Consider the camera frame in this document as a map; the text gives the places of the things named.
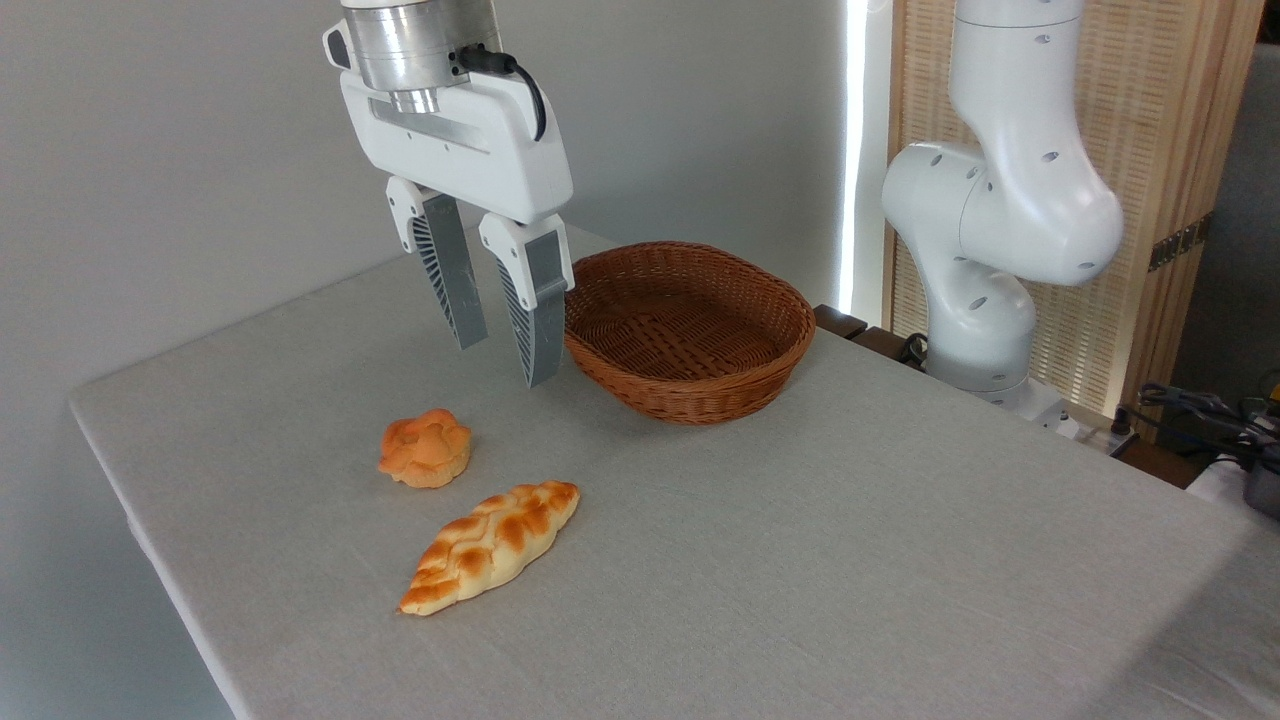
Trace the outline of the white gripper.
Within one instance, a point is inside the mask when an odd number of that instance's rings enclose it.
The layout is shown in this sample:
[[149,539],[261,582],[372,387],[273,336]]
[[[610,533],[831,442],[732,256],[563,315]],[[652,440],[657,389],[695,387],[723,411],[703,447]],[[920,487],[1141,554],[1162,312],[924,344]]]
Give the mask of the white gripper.
[[340,73],[340,91],[361,149],[393,176],[385,196],[399,242],[425,268],[458,346],[476,345],[488,332],[456,199],[493,211],[479,232],[499,268],[526,386],[552,378],[575,279],[556,214],[573,182],[550,100],[543,101],[547,127],[535,140],[532,96],[518,77],[474,73],[439,88],[434,113],[396,110],[388,94],[352,70]]

